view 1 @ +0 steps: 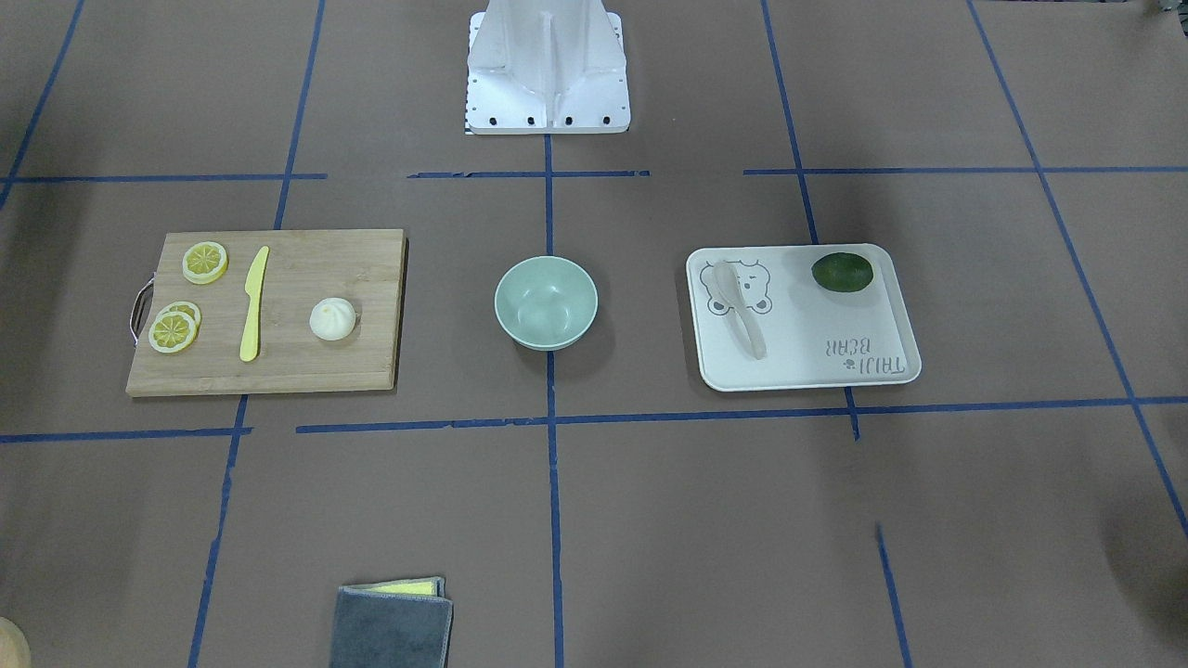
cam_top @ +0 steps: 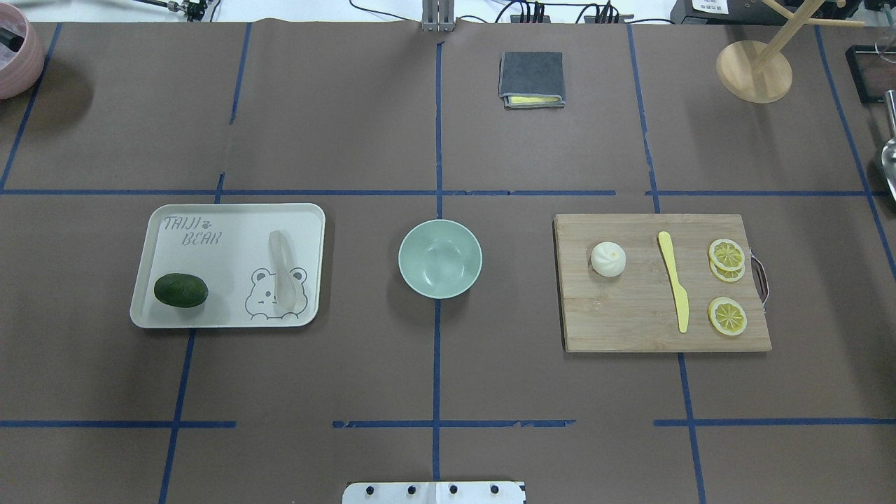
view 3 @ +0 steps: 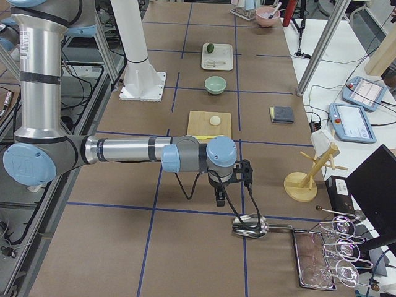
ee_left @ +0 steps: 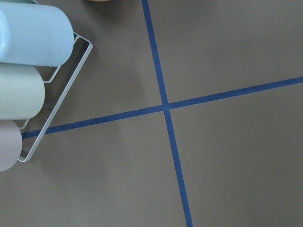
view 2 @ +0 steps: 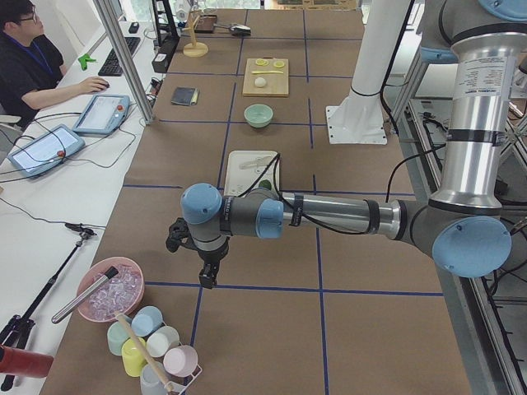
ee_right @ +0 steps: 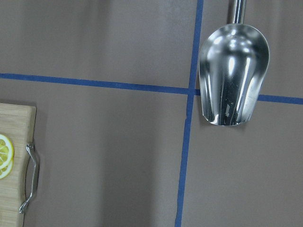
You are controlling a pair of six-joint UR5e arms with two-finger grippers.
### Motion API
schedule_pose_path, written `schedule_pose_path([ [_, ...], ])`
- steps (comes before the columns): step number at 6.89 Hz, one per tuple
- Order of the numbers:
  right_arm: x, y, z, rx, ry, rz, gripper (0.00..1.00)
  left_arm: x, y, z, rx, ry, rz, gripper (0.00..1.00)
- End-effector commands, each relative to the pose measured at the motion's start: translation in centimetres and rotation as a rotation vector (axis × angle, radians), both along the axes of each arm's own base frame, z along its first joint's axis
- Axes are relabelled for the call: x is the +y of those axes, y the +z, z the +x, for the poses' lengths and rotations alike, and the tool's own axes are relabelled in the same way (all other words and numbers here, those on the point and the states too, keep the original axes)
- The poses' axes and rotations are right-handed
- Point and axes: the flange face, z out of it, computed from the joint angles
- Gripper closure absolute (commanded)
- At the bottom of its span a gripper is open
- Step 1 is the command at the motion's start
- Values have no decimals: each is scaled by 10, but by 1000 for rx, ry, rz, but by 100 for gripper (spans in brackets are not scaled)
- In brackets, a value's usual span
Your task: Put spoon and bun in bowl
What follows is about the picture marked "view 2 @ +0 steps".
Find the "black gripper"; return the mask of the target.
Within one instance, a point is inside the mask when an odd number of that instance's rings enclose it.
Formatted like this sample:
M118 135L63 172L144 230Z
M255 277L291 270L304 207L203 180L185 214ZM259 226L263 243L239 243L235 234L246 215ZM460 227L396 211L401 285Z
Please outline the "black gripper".
M207 289L214 288L217 285L220 262L229 251L229 238L219 235L213 241L198 241L191 235L187 222L179 217L169 227L166 248L175 253L180 247L198 253L203 260L203 268L198 275L200 285Z

